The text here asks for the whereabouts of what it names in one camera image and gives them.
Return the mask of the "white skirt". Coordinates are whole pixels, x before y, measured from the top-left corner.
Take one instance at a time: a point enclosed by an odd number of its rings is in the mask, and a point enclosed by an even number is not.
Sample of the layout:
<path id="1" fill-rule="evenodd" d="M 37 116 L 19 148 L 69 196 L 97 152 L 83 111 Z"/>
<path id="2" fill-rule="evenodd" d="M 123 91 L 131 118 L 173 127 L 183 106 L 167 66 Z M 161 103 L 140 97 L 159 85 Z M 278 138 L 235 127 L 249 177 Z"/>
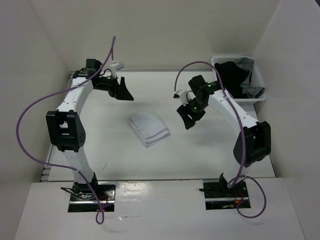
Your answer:
<path id="1" fill-rule="evenodd" d="M 129 117 L 129 124 L 146 148 L 171 135 L 169 128 L 155 111 L 135 112 Z"/>

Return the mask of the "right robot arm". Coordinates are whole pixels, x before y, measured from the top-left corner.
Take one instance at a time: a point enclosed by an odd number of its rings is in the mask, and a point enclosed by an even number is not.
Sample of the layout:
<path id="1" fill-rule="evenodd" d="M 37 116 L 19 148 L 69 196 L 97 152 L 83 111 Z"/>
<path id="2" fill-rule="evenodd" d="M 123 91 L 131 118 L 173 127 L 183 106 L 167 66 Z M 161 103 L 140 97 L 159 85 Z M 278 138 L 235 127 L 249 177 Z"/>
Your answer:
<path id="1" fill-rule="evenodd" d="M 202 75 L 188 82 L 189 91 L 176 90 L 173 97 L 181 101 L 177 113 L 185 128 L 192 128 L 206 113 L 206 108 L 216 110 L 231 126 L 237 136 L 233 147 L 233 163 L 219 177 L 219 192 L 231 196 L 245 178 L 250 167 L 271 153 L 271 126 L 250 116 L 218 81 L 206 82 Z"/>

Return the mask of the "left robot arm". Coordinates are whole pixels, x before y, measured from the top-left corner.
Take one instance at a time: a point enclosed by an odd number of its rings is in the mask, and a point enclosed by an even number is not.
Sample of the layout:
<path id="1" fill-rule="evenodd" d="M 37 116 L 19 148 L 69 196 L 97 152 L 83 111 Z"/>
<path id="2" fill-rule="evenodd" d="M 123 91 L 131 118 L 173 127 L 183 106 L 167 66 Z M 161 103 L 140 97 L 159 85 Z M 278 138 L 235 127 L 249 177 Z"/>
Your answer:
<path id="1" fill-rule="evenodd" d="M 69 167 L 73 168 L 72 191 L 82 194 L 88 200 L 97 198 L 100 188 L 84 150 L 86 131 L 80 119 L 82 108 L 93 90 L 106 91 L 117 100 L 134 100 L 126 87 L 124 77 L 117 76 L 117 72 L 124 67 L 123 63 L 113 61 L 107 68 L 109 76 L 101 72 L 101 66 L 102 63 L 98 60 L 87 59 L 85 67 L 74 72 L 71 90 L 62 103 L 56 110 L 48 111 L 45 116 L 51 144 L 62 152 Z"/>

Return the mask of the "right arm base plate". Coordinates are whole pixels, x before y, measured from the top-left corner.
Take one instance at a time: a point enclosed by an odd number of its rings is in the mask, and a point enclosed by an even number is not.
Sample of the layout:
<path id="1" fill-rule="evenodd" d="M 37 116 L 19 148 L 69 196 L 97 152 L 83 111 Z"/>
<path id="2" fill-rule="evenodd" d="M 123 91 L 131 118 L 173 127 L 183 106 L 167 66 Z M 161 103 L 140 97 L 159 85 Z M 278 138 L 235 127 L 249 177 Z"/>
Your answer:
<path id="1" fill-rule="evenodd" d="M 247 185 L 242 181 L 235 188 L 223 190 L 218 180 L 205 180 L 199 189 L 204 194 L 206 210 L 229 210 L 251 208 Z"/>

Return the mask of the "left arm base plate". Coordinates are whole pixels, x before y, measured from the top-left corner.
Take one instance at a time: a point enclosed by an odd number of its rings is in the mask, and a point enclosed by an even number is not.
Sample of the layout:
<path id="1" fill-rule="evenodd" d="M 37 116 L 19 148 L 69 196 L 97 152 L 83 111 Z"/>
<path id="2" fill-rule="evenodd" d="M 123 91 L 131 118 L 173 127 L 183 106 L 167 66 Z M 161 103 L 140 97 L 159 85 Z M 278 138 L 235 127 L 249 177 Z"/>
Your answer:
<path id="1" fill-rule="evenodd" d="M 68 204 L 69 213 L 89 213 L 98 212 L 99 205 L 96 201 L 93 193 L 89 190 L 87 192 L 81 192 L 73 188 L 66 188 L 66 192 L 70 193 L 70 199 Z M 115 210 L 115 184 L 98 184 L 97 185 L 97 197 L 102 204 L 104 212 L 114 212 Z"/>

